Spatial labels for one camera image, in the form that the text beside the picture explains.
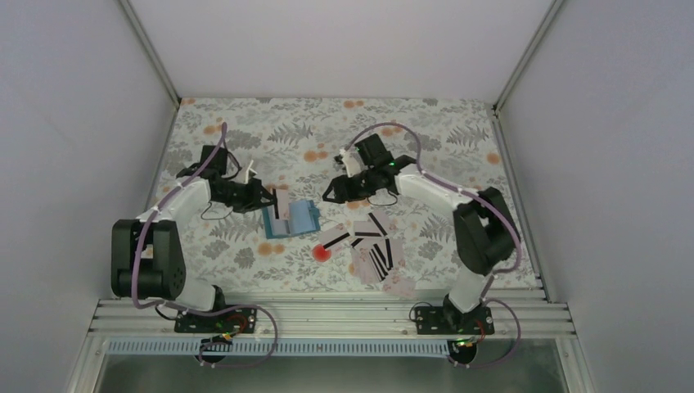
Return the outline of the black stripe white card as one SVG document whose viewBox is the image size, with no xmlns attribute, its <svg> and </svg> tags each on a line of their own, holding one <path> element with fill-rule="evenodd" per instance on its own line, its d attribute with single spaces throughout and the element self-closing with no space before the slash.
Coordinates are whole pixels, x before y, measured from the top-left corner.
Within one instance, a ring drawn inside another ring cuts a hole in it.
<svg viewBox="0 0 694 393">
<path fill-rule="evenodd" d="M 290 219 L 290 196 L 286 189 L 275 188 L 273 190 L 276 202 L 274 205 L 275 219 L 289 220 Z"/>
</svg>

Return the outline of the teal card holder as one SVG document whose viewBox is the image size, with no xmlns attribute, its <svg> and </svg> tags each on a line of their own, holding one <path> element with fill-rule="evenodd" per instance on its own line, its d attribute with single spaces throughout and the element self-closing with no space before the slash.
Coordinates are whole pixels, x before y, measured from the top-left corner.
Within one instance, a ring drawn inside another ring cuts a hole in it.
<svg viewBox="0 0 694 393">
<path fill-rule="evenodd" d="M 267 239 L 283 239 L 317 233 L 321 230 L 320 212 L 313 201 L 299 200 L 289 204 L 289 218 L 277 219 L 273 206 L 262 209 Z"/>
</svg>

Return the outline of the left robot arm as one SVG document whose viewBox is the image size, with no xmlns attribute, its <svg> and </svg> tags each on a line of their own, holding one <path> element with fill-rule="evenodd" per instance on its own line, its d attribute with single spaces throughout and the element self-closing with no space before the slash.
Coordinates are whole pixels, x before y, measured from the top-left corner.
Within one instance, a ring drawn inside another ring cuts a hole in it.
<svg viewBox="0 0 694 393">
<path fill-rule="evenodd" d="M 195 314 L 209 332 L 228 320 L 223 292 L 213 284 L 187 277 L 180 239 L 193 216 L 209 203 L 244 214 L 276 203 L 276 196 L 256 178 L 251 165 L 228 175 L 227 148 L 205 145 L 198 162 L 179 171 L 176 185 L 135 219 L 118 220 L 111 231 L 110 285 L 139 309 L 165 305 Z"/>
</svg>

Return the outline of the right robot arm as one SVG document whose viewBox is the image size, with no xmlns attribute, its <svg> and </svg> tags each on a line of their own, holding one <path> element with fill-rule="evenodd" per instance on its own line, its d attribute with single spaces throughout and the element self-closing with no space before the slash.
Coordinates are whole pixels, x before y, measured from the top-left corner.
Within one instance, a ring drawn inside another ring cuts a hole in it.
<svg viewBox="0 0 694 393">
<path fill-rule="evenodd" d="M 394 157 L 375 134 L 340 150 L 335 158 L 343 174 L 323 194 L 336 204 L 358 201 L 386 190 L 424 203 L 450 218 L 462 268 L 444 298 L 443 321 L 454 333 L 475 322 L 498 264 L 520 255 L 521 240 L 502 193 L 455 185 L 422 167 L 417 156 Z"/>
</svg>

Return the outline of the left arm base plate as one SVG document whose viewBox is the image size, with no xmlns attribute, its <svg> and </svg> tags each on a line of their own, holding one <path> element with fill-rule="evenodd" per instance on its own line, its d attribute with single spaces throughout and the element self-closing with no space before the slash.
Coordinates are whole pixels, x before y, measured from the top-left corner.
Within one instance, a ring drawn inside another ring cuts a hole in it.
<svg viewBox="0 0 694 393">
<path fill-rule="evenodd" d="M 174 324 L 174 331 L 176 333 L 205 333 L 210 335 L 251 334 L 255 331 L 256 319 L 257 311 L 251 308 L 240 308 L 214 317 L 180 313 Z"/>
</svg>

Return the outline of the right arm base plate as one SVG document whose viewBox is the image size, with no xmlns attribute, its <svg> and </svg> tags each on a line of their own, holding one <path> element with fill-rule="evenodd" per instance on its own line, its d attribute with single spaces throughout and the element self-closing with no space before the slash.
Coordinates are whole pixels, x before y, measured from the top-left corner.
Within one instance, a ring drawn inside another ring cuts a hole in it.
<svg viewBox="0 0 694 393">
<path fill-rule="evenodd" d="M 413 309 L 412 319 L 418 335 L 487 336 L 495 333 L 489 307 L 478 306 L 464 314 L 455 308 L 419 305 Z"/>
</svg>

